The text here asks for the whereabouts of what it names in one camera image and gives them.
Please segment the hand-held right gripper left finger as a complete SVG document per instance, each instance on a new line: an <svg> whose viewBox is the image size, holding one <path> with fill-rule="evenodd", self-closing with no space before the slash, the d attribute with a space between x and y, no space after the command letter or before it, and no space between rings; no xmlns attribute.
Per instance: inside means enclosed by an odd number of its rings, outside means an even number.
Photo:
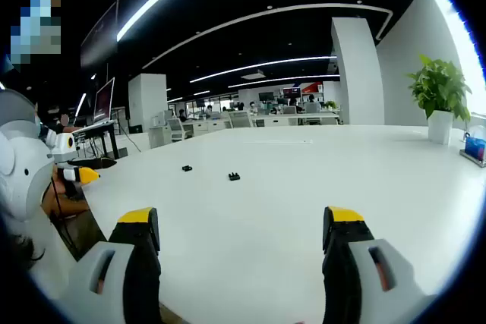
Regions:
<svg viewBox="0 0 486 324"><path fill-rule="evenodd" d="M118 219L69 277L72 323L161 323L158 215L154 207Z"/></svg>

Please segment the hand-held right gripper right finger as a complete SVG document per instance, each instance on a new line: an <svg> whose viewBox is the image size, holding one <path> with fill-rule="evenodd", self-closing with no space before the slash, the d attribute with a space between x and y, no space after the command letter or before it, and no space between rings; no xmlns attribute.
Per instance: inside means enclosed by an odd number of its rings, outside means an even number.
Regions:
<svg viewBox="0 0 486 324"><path fill-rule="evenodd" d="M351 209L323 212L324 323L412 323L434 302L412 264Z"/></svg>

